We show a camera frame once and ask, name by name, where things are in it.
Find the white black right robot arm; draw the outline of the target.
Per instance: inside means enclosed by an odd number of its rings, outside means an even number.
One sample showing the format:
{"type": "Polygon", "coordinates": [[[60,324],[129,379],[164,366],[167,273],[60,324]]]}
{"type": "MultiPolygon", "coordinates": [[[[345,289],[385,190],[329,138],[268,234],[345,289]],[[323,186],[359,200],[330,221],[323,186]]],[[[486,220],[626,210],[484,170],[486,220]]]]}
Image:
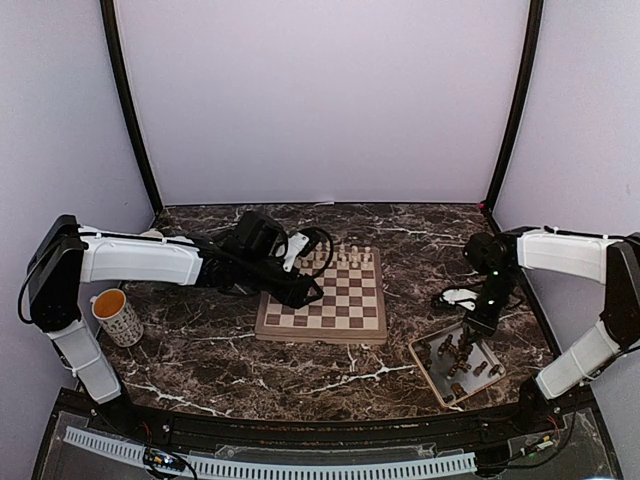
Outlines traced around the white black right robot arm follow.
{"type": "Polygon", "coordinates": [[[576,233],[524,226],[495,235],[473,235],[466,260],[484,277],[464,316],[469,341],[492,336],[519,275],[550,272],[603,287],[596,322],[552,363],[519,388],[510,424],[521,434],[534,432],[558,399],[595,380],[639,341],[639,236],[576,233]]]}

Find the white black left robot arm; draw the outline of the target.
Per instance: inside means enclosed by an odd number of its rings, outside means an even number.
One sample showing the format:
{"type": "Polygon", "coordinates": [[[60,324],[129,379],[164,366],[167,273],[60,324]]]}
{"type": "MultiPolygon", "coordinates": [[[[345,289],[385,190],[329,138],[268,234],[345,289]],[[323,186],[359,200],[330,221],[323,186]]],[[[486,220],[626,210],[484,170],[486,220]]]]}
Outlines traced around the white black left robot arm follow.
{"type": "Polygon", "coordinates": [[[141,427],[141,415],[123,399],[121,380],[87,328],[78,305],[81,284],[155,282],[240,297],[266,292],[301,308],[324,292],[315,275],[295,263],[331,239],[320,227],[287,233],[255,211],[212,238],[101,231],[62,215],[28,264],[17,313],[49,337],[89,397],[104,404],[103,421],[120,436],[131,436],[141,427]]]}

